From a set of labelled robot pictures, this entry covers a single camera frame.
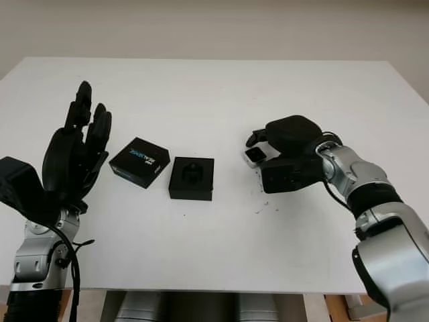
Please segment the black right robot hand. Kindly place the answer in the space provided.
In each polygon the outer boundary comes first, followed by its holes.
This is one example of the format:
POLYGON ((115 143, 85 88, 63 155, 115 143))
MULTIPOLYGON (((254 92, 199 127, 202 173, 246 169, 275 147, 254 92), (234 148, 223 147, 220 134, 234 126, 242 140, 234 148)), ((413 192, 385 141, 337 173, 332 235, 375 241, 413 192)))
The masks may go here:
POLYGON ((245 146, 251 148, 267 142, 273 149, 286 156, 305 154, 307 146, 322 136, 321 128, 302 115, 292 115, 270 121, 263 129, 253 130, 245 146))

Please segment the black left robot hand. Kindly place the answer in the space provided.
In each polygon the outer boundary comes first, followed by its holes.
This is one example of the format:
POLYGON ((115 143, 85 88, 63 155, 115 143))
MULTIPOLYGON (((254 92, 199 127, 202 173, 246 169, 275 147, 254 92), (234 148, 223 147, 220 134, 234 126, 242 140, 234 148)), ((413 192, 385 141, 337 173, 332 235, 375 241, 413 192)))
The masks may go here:
POLYGON ((106 151, 112 115, 99 103, 92 112, 92 87, 82 81, 63 127, 50 140, 42 166, 45 191, 61 203, 78 203, 92 189, 106 151))

